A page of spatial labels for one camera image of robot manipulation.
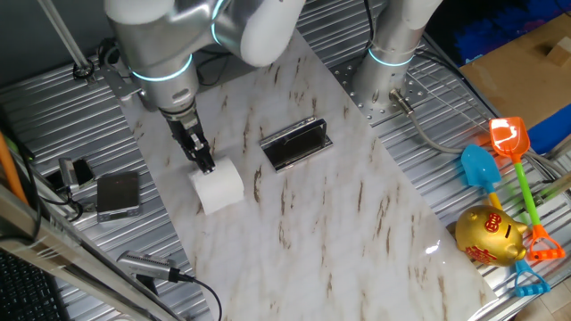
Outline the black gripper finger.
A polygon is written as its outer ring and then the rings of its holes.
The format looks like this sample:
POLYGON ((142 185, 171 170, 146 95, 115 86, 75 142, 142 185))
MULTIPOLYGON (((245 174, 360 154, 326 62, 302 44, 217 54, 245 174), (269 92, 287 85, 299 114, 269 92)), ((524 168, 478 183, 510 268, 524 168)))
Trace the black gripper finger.
POLYGON ((209 172, 209 146, 198 135, 191 135, 192 142, 191 155, 202 173, 209 172))
POLYGON ((215 170, 215 161, 211 156, 211 148, 203 133, 198 135, 202 147, 198 150, 198 166, 203 174, 210 174, 215 170))

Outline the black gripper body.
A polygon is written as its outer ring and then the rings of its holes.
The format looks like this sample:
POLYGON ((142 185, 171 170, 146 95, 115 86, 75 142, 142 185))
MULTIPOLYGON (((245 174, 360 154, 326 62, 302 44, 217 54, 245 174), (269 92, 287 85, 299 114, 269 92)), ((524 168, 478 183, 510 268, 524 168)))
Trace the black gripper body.
POLYGON ((167 120, 173 138, 179 143, 186 155, 191 155, 191 135, 203 133, 196 104, 190 103, 187 107, 176 110, 161 109, 162 116, 167 120))

